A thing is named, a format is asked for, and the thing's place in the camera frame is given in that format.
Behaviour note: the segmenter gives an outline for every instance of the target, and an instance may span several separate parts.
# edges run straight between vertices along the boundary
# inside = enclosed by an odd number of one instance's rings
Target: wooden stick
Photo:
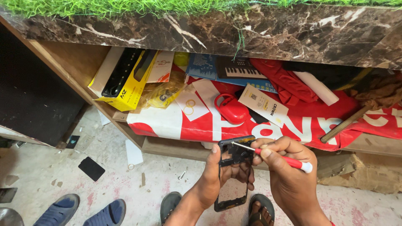
[[[358,112],[354,113],[352,116],[350,116],[348,119],[343,121],[341,124],[337,125],[335,128],[333,128],[331,131],[329,131],[327,134],[325,134],[320,140],[322,143],[326,144],[330,139],[332,139],[334,136],[336,136],[338,133],[340,133],[344,128],[346,128],[350,123],[356,121],[359,119],[364,113],[367,111],[371,110],[372,106],[364,106],[362,109],[360,109]]]

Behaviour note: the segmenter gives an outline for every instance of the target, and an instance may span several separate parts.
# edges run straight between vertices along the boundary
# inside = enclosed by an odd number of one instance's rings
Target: fingernail
[[[272,151],[268,148],[261,150],[261,156],[264,158],[267,158],[271,153],[272,153]]]

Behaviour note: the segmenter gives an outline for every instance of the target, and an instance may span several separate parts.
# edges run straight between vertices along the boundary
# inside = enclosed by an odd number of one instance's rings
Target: green grass
[[[294,4],[332,4],[354,6],[401,7],[402,0],[0,0],[0,5],[26,17],[98,15],[116,16],[123,13],[204,14],[212,10],[247,9],[253,3],[290,7]]]

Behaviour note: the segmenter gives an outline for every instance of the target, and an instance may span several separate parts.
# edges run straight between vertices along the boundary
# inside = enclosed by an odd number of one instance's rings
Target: floor
[[[80,206],[70,220],[70,226],[83,222],[114,199],[127,204],[123,226],[160,225],[159,208],[163,197],[171,191],[184,194],[197,181],[204,162],[143,154],[144,162],[127,169],[126,137],[113,125],[102,126],[98,111],[91,107],[84,114],[74,135],[94,138],[84,151],[58,150],[36,144],[0,151],[0,186],[17,187],[12,203],[0,204],[18,211],[25,225],[36,219],[58,197],[67,193],[80,196]],[[106,172],[94,182],[79,168],[79,163],[90,156]],[[182,180],[177,177],[186,171]],[[146,181],[142,186],[142,173]],[[4,184],[7,175],[18,176],[11,186]],[[269,172],[255,171],[255,190],[272,198]],[[402,225],[402,194],[384,195],[352,188],[317,186],[323,211],[337,226],[397,226]],[[275,205],[275,225],[292,225]],[[197,225],[245,226],[247,207],[242,205],[216,213],[213,207],[204,212]]]

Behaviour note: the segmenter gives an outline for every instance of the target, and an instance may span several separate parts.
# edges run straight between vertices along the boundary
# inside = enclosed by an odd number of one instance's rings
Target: red screwdriver handle
[[[255,153],[256,154],[261,154],[261,149],[256,148],[255,149]],[[311,165],[311,163],[307,162],[300,162],[299,160],[293,159],[293,158],[289,158],[286,156],[282,156],[282,158],[284,158],[286,160],[286,162],[293,168],[297,168],[297,169],[301,169],[306,173],[310,173],[313,169],[313,166]]]

